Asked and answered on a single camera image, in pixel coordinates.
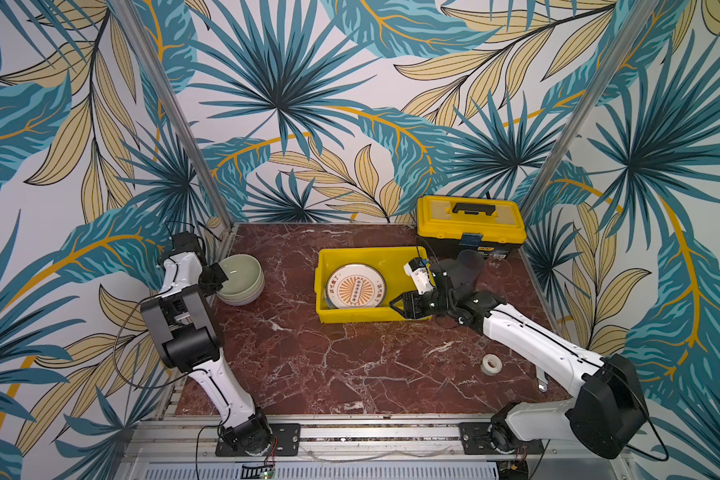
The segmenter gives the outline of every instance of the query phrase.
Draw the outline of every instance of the marble surface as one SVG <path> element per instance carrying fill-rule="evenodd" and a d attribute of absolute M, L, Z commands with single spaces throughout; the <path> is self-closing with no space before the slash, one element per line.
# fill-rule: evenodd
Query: marble surface
<path fill-rule="evenodd" d="M 508 402 L 568 398 L 550 381 L 539 392 L 533 365 L 498 342 L 455 326 L 421 322 L 323 324 L 315 312 L 315 269 L 324 248 L 413 245 L 415 230 L 395 225 L 244 224 L 233 253 L 254 255 L 266 274 L 259 299 L 216 302 L 225 358 L 269 414 L 485 413 Z M 499 294 L 548 327 L 520 256 L 486 264 L 478 288 Z M 480 370 L 499 356 L 496 376 Z M 214 414 L 188 379 L 177 415 Z"/>

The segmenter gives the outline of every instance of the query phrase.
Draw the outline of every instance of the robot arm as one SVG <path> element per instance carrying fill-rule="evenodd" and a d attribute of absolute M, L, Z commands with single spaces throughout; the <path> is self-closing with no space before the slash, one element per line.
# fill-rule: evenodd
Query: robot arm
<path fill-rule="evenodd" d="M 432 269 L 434 285 L 422 259 L 404 269 L 416 290 L 391 302 L 404 318 L 450 316 L 530 360 L 573 397 L 502 408 L 491 418 L 492 448 L 509 453 L 540 438 L 578 440 L 598 456 L 615 458 L 647 420 L 643 392 L 629 360 L 620 355 L 605 359 L 560 338 L 504 299 L 487 291 L 475 292 L 469 282 L 452 280 L 448 269 Z"/>
<path fill-rule="evenodd" d="M 206 297 L 227 280 L 219 264 L 208 266 L 197 237 L 171 237 L 173 250 L 163 255 L 163 287 L 144 302 L 141 315 L 166 367 L 195 379 L 222 418 L 222 440 L 252 456 L 268 449 L 272 434 L 266 417 L 240 387 L 224 360 L 224 337 Z"/>

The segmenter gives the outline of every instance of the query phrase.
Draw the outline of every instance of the round plate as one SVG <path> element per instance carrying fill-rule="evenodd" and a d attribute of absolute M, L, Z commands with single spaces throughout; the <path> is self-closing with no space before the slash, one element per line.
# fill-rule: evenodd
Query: round plate
<path fill-rule="evenodd" d="M 326 284 L 326 303 L 331 308 L 375 308 L 382 304 L 386 294 L 382 274 L 365 264 L 338 268 Z"/>

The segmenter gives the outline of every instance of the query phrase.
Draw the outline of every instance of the white tape roll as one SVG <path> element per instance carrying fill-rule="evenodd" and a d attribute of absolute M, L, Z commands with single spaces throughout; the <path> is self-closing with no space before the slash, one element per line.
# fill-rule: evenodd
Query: white tape roll
<path fill-rule="evenodd" d="M 483 357 L 480 370 L 482 370 L 485 375 L 496 375 L 501 371 L 501 359 L 493 353 L 487 354 Z"/>

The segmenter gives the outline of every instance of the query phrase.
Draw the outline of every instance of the wallpaper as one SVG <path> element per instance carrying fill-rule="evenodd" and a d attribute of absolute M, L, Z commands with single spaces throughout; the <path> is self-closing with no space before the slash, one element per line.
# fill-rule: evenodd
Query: wallpaper
<path fill-rule="evenodd" d="M 654 38 L 662 16 L 671 34 Z M 525 251 L 560 331 L 635 363 L 670 453 L 636 455 L 644 477 L 720 479 L 720 1 L 661 2 L 646 42 L 658 55 L 627 56 Z M 663 456 L 648 426 L 633 444 Z"/>
<path fill-rule="evenodd" d="M 158 38 L 192 29 L 183 3 L 138 5 Z M 128 316 L 170 234 L 216 256 L 220 221 L 140 72 L 104 0 L 0 2 L 0 478 L 111 478 L 160 395 L 115 360 L 166 380 Z"/>
<path fill-rule="evenodd" d="M 156 41 L 236 221 L 410 223 L 425 194 L 518 197 L 633 4 L 188 1 L 196 37 Z"/>

